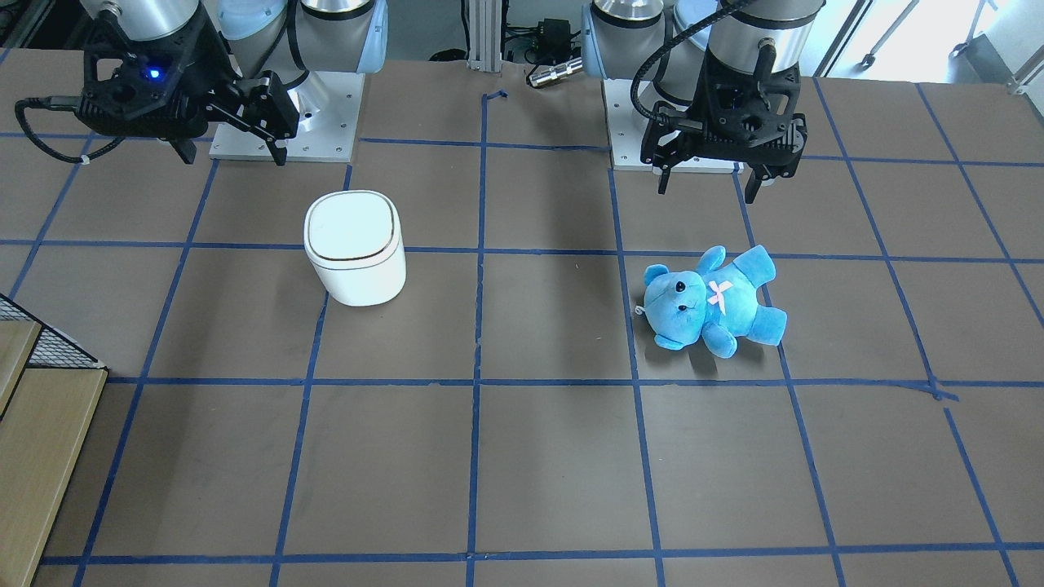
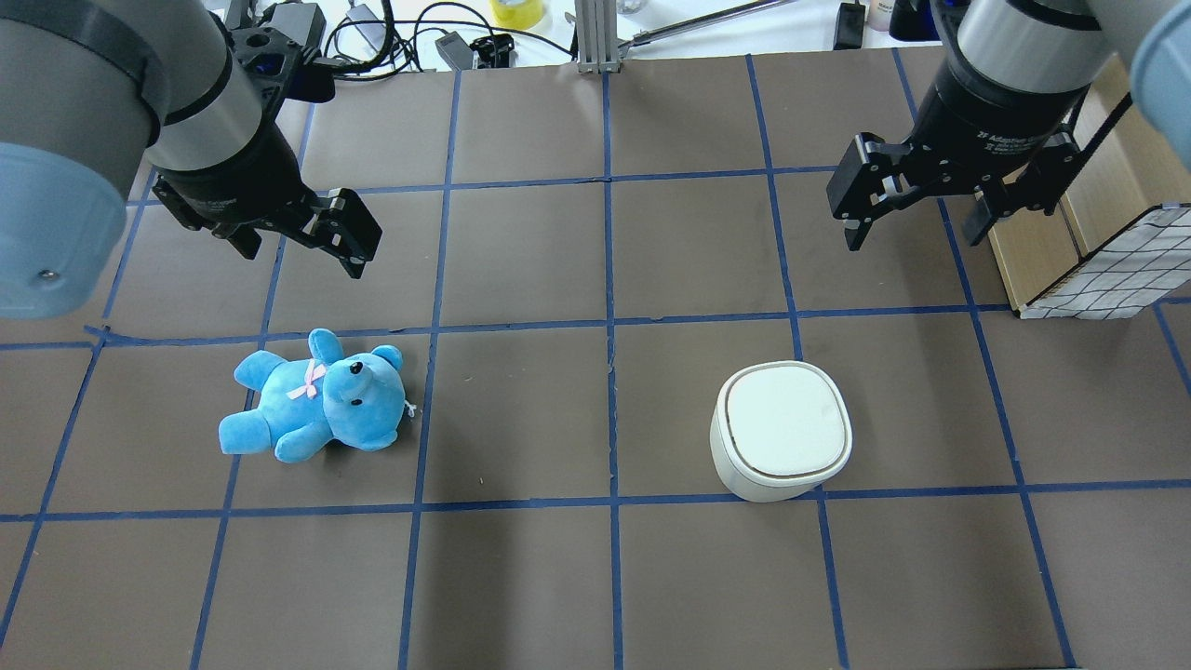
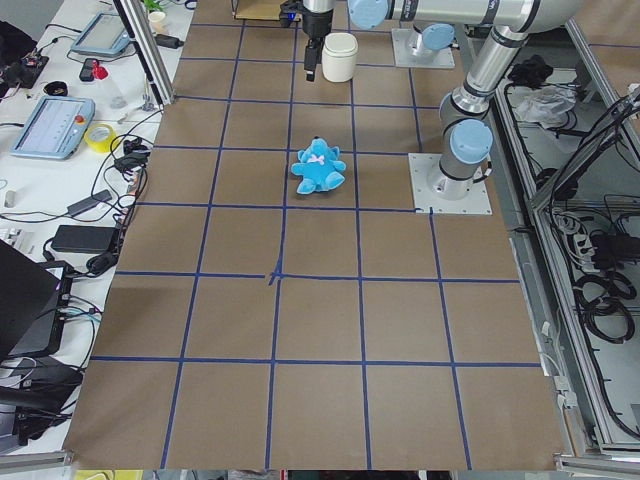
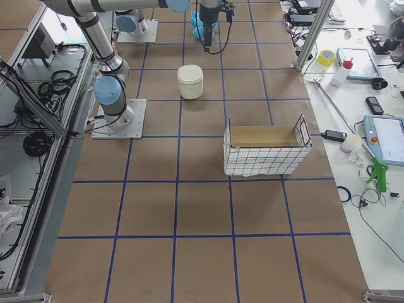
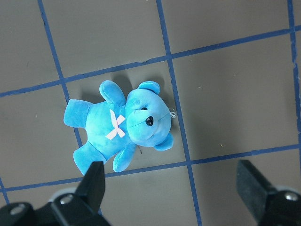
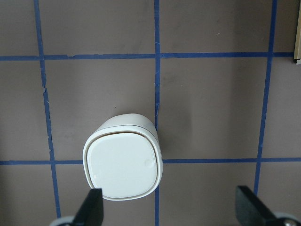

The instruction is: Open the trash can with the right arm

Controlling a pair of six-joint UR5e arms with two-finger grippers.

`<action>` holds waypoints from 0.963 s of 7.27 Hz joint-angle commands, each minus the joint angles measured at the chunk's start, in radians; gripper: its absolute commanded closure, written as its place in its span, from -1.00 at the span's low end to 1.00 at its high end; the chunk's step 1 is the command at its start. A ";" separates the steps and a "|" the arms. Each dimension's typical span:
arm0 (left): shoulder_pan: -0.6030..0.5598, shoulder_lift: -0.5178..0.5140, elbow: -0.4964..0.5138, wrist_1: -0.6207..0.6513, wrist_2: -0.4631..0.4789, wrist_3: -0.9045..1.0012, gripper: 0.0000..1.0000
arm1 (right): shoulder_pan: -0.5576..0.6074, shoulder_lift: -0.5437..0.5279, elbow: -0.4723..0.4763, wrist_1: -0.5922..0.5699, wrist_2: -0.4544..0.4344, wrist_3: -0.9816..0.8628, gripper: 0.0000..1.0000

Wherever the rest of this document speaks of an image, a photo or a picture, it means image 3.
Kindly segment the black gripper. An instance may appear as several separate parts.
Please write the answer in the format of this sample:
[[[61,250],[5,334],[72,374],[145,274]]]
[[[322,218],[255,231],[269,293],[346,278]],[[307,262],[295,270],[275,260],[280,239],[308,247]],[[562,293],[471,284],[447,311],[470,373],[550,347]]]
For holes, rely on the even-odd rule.
[[[333,0],[303,1],[303,31],[310,37],[304,51],[304,70],[308,82],[315,81],[323,50],[322,38],[331,32],[333,11]]]

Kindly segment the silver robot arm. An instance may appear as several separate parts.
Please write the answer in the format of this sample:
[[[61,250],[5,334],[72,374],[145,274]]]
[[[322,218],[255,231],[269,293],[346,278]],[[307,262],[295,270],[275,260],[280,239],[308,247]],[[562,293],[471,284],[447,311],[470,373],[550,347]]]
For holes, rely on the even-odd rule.
[[[532,33],[566,23],[581,8],[580,1],[349,1],[350,19],[361,29],[373,29],[385,20],[492,25],[466,83],[473,90],[495,88],[519,49]]]
[[[433,1],[423,8],[432,20],[491,26],[465,80],[440,107],[443,153],[427,176],[436,195],[448,201],[468,195],[493,144],[483,118],[499,80],[530,34],[563,25],[581,6],[580,1]]]

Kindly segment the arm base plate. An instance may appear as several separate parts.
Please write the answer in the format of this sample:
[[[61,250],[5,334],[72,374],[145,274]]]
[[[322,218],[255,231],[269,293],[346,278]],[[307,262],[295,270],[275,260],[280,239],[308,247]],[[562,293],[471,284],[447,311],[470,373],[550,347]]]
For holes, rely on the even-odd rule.
[[[421,214],[491,215],[489,195],[476,168],[467,180],[453,180],[440,169],[440,154],[408,155],[414,210]]]
[[[399,29],[391,31],[396,67],[453,69],[451,44],[455,34],[448,24],[430,25],[424,30]]]

